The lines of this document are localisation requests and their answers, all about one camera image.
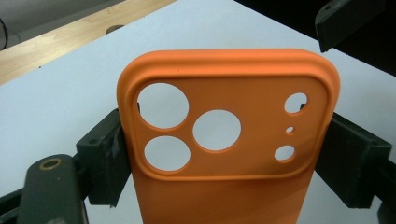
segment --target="small circular hole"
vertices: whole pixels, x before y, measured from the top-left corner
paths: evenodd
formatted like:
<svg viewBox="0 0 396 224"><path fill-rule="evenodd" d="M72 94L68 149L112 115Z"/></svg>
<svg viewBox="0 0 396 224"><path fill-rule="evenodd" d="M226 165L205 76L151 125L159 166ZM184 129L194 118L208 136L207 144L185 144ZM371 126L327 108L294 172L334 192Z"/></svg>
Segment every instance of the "small circular hole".
<svg viewBox="0 0 396 224"><path fill-rule="evenodd" d="M294 131L293 127L289 127L286 129L286 133L292 133Z"/></svg>
<svg viewBox="0 0 396 224"><path fill-rule="evenodd" d="M49 159L40 164L40 170L52 170L56 168L59 164L61 164L61 159Z"/></svg>
<svg viewBox="0 0 396 224"><path fill-rule="evenodd" d="M275 153L275 159L278 161L286 161L289 160L294 155L294 147L292 146L283 146L277 149Z"/></svg>

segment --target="black cable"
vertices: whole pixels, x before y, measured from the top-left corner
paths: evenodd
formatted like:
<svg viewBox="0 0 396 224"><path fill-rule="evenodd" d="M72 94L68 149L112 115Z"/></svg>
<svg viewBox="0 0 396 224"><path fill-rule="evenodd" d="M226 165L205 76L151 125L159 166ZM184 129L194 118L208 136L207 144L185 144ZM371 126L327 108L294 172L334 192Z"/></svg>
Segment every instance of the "black cable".
<svg viewBox="0 0 396 224"><path fill-rule="evenodd" d="M3 50L7 47L8 44L8 31L7 31L7 27L4 24L3 20L0 18L0 22L1 22L1 26L3 27L3 31L4 31L4 35L6 36L6 43L4 44L4 46L0 49Z"/></svg>

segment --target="metal bracket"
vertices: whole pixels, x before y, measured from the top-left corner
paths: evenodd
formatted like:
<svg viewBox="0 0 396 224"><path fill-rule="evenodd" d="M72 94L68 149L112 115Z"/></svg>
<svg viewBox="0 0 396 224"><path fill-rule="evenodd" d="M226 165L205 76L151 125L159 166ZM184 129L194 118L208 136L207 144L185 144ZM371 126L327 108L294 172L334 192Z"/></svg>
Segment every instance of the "metal bracket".
<svg viewBox="0 0 396 224"><path fill-rule="evenodd" d="M385 10L385 0L332 0L315 18L320 51L325 52Z"/></svg>
<svg viewBox="0 0 396 224"><path fill-rule="evenodd" d="M77 143L78 154L51 156L28 170L25 187L0 198L0 223L86 223L83 200L117 205L131 173L113 110ZM383 204L380 223L396 217L396 165L391 144L334 113L316 167L317 173L350 208Z"/></svg>

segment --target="screw hole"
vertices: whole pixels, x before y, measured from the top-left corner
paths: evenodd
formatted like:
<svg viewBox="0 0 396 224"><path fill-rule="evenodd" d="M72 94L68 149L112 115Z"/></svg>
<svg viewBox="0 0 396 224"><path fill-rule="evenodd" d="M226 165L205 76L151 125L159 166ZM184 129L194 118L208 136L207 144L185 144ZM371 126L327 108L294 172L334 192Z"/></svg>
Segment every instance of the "screw hole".
<svg viewBox="0 0 396 224"><path fill-rule="evenodd" d="M47 171L52 170L61 164L61 159L54 158L44 161L40 164L40 170Z"/></svg>

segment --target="orange phone case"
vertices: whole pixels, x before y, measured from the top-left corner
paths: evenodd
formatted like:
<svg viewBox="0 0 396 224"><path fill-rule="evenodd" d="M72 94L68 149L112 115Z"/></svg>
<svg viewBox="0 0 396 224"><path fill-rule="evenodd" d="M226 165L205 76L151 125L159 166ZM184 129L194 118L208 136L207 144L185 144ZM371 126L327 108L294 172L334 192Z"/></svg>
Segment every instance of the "orange phone case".
<svg viewBox="0 0 396 224"><path fill-rule="evenodd" d="M176 127L151 126L139 114L139 93L167 83L187 97L187 117ZM140 56L121 74L118 104L144 223L296 223L339 92L326 59L300 49L165 50ZM307 97L297 113L285 102ZM221 151L197 144L195 121L211 110L238 117L241 133ZM145 157L158 136L189 148L181 169L163 171ZM281 146L293 155L275 158Z"/></svg>

